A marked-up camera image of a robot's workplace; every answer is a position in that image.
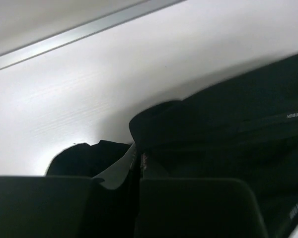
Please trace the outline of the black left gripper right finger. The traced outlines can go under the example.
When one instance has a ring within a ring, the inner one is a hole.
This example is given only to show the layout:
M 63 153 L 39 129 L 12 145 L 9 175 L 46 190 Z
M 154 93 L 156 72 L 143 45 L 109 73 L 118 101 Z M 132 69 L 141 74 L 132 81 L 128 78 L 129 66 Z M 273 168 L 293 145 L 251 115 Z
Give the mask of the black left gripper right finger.
M 141 156 L 140 238 L 266 238 L 249 186 L 231 178 L 171 178 Z

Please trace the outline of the black shorts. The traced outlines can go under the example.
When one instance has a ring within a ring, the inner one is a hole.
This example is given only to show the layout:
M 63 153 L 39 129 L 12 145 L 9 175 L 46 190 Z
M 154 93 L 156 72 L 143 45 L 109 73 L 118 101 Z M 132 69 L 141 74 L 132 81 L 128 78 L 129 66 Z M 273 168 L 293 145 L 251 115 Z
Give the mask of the black shorts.
M 134 145 L 138 236 L 141 156 L 171 178 L 238 179 L 255 195 L 268 238 L 298 227 L 298 54 L 152 106 L 129 123 L 131 144 L 101 140 L 58 154 L 46 174 L 94 177 Z

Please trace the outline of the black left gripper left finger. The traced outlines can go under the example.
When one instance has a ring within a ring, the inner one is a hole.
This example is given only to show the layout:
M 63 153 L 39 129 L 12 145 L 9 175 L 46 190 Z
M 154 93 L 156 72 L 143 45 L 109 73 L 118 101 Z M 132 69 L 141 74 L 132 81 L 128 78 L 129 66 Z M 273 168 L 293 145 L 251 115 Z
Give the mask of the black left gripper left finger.
M 131 238 L 134 145 L 94 177 L 0 176 L 0 238 Z

